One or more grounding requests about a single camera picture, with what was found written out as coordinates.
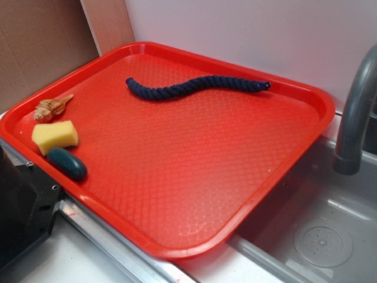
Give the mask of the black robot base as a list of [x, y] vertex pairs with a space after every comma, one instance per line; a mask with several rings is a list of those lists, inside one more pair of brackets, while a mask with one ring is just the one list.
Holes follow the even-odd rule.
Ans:
[[61, 196], [41, 168], [15, 165], [1, 149], [1, 272], [50, 237]]

